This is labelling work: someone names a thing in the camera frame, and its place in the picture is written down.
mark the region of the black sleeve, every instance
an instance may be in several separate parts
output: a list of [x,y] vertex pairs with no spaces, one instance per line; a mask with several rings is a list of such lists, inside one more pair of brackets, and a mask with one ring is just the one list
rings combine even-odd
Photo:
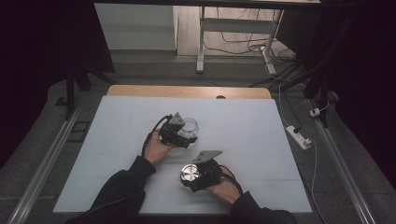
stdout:
[[231,207],[231,214],[241,218],[245,223],[255,224],[294,224],[294,216],[284,210],[260,208],[250,192],[245,192]]
[[130,223],[145,199],[146,179],[155,172],[149,161],[137,156],[128,171],[118,171],[107,180],[89,211],[66,224]]

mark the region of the aluminum rail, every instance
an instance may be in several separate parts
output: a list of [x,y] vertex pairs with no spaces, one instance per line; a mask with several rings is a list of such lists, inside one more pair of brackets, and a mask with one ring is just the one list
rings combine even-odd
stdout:
[[[309,106],[312,108],[311,103],[306,100]],[[340,153],[338,146],[335,144],[332,134],[328,128],[325,128],[319,119],[315,120],[319,133],[326,144],[326,148],[332,157],[332,161],[334,162],[335,168],[340,175],[341,180],[344,183],[344,187],[349,194],[355,209],[361,218],[361,223],[363,224],[375,224],[375,218],[373,216],[372,211],[370,210],[369,205],[361,193],[361,189],[356,183],[355,179],[350,173],[349,168],[347,167],[346,162],[344,161],[344,157]]]
[[21,196],[18,205],[15,207],[14,212],[12,213],[10,219],[7,224],[20,224],[24,223],[26,218],[29,216],[30,211],[32,210],[33,205],[35,204],[35,200],[38,197],[41,189],[44,186],[44,183],[47,180],[47,177],[50,174],[50,171],[58,158],[59,153],[64,146],[64,142],[67,139],[67,135],[69,135],[70,131],[73,128],[73,125],[78,117],[79,112],[81,111],[82,105],[87,98],[88,93],[82,92],[80,94],[80,98],[78,98],[78,106],[74,113],[71,115],[70,119],[65,121],[62,129],[59,131],[56,136],[54,142],[52,143],[49,151],[44,156],[44,159],[41,161],[37,170],[35,171],[35,175],[27,186],[25,192]]

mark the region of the person's left hand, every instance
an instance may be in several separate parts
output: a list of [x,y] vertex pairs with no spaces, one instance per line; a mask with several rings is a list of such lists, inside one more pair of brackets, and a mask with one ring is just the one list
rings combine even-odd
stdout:
[[145,159],[152,164],[156,164],[165,158],[166,154],[175,147],[176,146],[163,144],[160,140],[160,133],[155,131],[152,133],[152,136],[148,141],[145,151]]

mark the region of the hand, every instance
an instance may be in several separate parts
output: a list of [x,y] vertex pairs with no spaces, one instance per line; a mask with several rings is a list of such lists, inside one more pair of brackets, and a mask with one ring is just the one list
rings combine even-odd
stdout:
[[[233,174],[228,169],[221,167],[221,170],[224,174],[233,176]],[[212,193],[229,204],[235,203],[235,201],[241,196],[238,188],[233,184],[233,182],[224,176],[221,177],[220,182],[217,185],[208,187],[206,189],[212,191]]]
[[168,154],[172,148],[175,148],[175,146],[163,144],[160,140],[160,133],[155,131],[152,133],[152,136],[148,141],[145,151],[145,159],[152,164],[156,164],[165,158],[166,154]]

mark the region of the power strip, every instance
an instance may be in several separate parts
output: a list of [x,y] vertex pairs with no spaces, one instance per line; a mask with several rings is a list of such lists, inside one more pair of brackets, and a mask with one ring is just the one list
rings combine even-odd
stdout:
[[294,130],[294,126],[289,126],[287,128],[285,128],[286,131],[288,131],[288,133],[290,134],[290,136],[294,139],[294,141],[298,144],[298,146],[302,149],[302,150],[306,150],[308,148],[311,147],[311,139],[309,138],[303,138],[303,136],[300,133],[295,133]]

